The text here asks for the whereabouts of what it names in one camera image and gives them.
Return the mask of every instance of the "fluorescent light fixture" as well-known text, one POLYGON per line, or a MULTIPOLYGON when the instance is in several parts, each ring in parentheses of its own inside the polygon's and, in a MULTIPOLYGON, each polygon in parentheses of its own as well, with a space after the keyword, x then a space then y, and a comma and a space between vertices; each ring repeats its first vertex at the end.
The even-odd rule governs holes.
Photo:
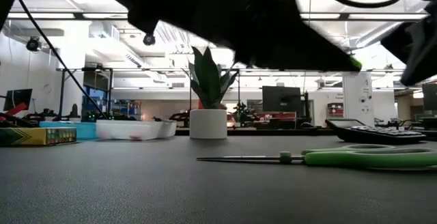
POLYGON ((322 89, 322 90, 343 90, 342 87, 322 87, 322 88, 320 88, 320 89, 322 89))
POLYGON ((361 71, 369 71, 369 72, 390 72, 390 73, 394 73, 394 72, 398 72, 398 73, 404 73, 404 70, 402 69, 396 69, 396 70, 383 70, 383 69, 367 69, 367 70, 361 70, 361 71))
POLYGON ((337 19, 340 17, 339 13, 301 13, 300 17, 303 19, 337 19))
POLYGON ((420 90, 420 87, 374 87, 376 90, 420 90))
POLYGON ((144 70, 140 68, 114 68, 114 72, 142 72, 144 70))
POLYGON ((84 18, 89 19, 128 19, 127 13, 84 13, 84 18))
MULTIPOLYGON (((59 18, 59 19, 74 19, 73 13, 31 13, 34 19, 49 19, 49 18, 59 18)), ((26 13, 9 13, 9 19, 14 18, 29 18, 26 13)))
POLYGON ((423 98, 423 92, 419 92, 419 93, 414 93, 412 94, 413 98, 423 98))
POLYGON ((348 19, 376 19, 376 20, 420 20, 425 18, 427 14, 411 13, 411 14, 350 14, 348 19))
MULTIPOLYGON (((230 87, 229 89, 238 90, 238 87, 230 87)), ((262 87, 240 87, 240 90, 260 90, 262 87)))
POLYGON ((114 90, 138 90, 139 87, 113 87, 114 90))

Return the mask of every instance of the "calculator keypad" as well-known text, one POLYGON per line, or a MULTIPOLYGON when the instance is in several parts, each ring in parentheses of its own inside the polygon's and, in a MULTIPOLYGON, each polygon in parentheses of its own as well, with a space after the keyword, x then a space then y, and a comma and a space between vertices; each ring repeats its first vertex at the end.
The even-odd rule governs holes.
POLYGON ((381 135, 396 136, 396 137, 417 136, 417 135, 421 136, 422 135, 419 132, 412 132, 412 131, 408 131, 408 130, 394 130, 394 129, 390 129, 390 128, 373 128, 370 126, 353 126, 353 127, 350 127, 350 130, 372 132, 372 133, 377 133, 377 134, 381 134, 381 135))

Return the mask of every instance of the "green scissors handle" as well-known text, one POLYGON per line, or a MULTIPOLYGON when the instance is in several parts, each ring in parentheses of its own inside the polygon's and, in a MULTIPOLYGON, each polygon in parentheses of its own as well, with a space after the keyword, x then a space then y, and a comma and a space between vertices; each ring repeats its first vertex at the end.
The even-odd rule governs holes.
POLYGON ((387 145, 352 145, 343 148, 305 150, 307 165, 365 168, 408 168, 437 165, 431 149, 395 149, 387 145))
POLYGON ((308 149, 308 150, 303 150, 300 154, 306 155, 308 153, 313 153, 313 152, 347 152, 347 151, 356 151, 356 150, 385 150, 385 149, 395 149, 395 147, 390 145, 360 144, 360 145, 347 145, 340 148, 308 149))

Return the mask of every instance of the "red object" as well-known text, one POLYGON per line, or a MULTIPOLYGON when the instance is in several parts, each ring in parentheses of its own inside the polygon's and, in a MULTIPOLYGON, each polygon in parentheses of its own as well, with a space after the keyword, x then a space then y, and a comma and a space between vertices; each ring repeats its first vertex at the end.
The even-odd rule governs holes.
POLYGON ((257 114, 257 116, 259 118, 261 117, 265 117, 266 115, 271 115, 272 118, 278 118, 281 121, 294 121, 296 120, 296 112, 287 112, 287 113, 262 113, 262 114, 257 114))
MULTIPOLYGON (((24 111, 25 109, 27 109, 27 105, 25 103, 21 103, 15 106, 15 108, 10 109, 8 112, 6 112, 6 115, 16 115, 18 112, 24 111)), ((4 120, 5 120, 4 117, 0 117, 0 121, 4 121, 4 120)))
POLYGON ((199 104, 198 104, 198 108, 197 109, 205 109, 204 107, 203 107, 203 104, 202 104, 202 102, 199 100, 199 104))

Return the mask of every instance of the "white plant pot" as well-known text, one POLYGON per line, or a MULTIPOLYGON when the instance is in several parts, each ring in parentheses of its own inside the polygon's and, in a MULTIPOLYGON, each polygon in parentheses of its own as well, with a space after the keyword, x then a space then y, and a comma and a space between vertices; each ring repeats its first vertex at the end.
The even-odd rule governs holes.
POLYGON ((226 110, 200 109, 190 111, 190 138, 226 139, 226 110))

